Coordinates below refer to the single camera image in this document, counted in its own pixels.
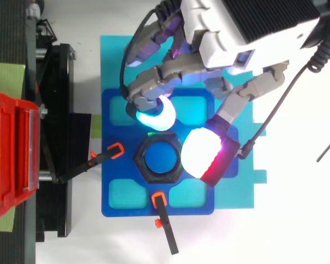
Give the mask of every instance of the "white background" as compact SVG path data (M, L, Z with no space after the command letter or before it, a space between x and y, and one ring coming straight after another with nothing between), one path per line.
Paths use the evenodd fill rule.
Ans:
M100 114L100 35L131 35L158 0L46 0L45 17L59 43L77 51L75 112ZM291 58L288 84L312 56ZM262 122L287 85L256 101ZM74 179L72 232L46 233L38 264L65 263L327 263L330 264L330 63L305 73L255 146L255 169L267 184L255 186L254 210L171 217L180 253L171 256L155 217L106 218L101 214L101 169ZM100 151L101 140L91 149Z

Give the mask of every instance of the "metal rod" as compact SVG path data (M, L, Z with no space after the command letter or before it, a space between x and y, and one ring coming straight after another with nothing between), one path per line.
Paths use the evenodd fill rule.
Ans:
M51 174L48 170L39 171L39 181L40 182L51 182L53 179L51 178Z
M37 48L35 50L35 58L36 59L44 59L46 52L47 52L46 48Z

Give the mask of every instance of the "black clamp handle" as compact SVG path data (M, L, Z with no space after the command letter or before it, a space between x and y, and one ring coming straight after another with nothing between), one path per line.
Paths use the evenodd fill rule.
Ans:
M166 199L165 195L162 192L157 192L152 195L152 201L155 209L158 209L160 219L155 220L155 226L157 228L164 228L167 243L169 244L170 251L172 255L178 253L178 248L175 240L174 233L170 224L169 215L166 211Z
M91 152L91 158L89 161L81 164L80 166L68 171L66 174L59 177L61 183L66 183L79 174L88 171L90 168L98 166L99 164L111 159L118 158L125 152L124 147L120 143L116 143L107 148L106 152L96 155Z

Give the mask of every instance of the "black hex nut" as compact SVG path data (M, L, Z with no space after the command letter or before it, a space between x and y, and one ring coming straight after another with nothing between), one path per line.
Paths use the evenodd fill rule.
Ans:
M156 142L166 142L174 148L176 152L176 164L172 170L166 173L156 173L152 171L146 161L145 153L148 148ZM147 183L176 183L183 172L181 164L182 143L174 132L149 132L133 155L133 161Z

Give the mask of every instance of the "green paper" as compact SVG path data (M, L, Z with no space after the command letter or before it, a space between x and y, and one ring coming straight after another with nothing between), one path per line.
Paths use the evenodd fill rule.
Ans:
M101 139L101 114L92 115L92 139Z
M21 98L25 65L0 63L0 92Z
M21 98L25 65L0 63L0 92L10 97ZM0 218L0 231L12 232L15 207Z
M0 218L0 232L12 232L15 219L15 207L12 207L4 216Z

